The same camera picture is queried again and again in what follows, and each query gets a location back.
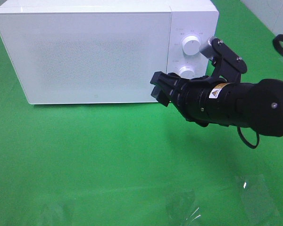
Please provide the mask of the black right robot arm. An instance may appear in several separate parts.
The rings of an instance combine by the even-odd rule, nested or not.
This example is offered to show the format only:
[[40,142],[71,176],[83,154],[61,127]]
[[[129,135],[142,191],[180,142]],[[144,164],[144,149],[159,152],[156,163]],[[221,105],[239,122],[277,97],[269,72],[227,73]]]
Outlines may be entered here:
[[283,81],[226,83],[209,76],[185,79],[175,73],[154,73],[152,96],[164,106],[172,103],[187,120],[251,128],[264,136],[283,136]]

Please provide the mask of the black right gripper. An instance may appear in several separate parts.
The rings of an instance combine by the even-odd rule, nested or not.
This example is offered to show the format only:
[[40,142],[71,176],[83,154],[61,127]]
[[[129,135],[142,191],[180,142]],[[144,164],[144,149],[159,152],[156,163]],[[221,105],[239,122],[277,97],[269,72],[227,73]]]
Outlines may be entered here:
[[[187,121],[202,127],[217,123],[217,120],[209,115],[206,106],[209,92],[217,84],[217,79],[202,76],[189,80],[176,73],[166,74],[159,71],[153,74],[150,84],[155,85],[151,96],[165,107],[168,107],[171,101]],[[172,88],[169,91],[170,100],[162,91],[163,87]]]

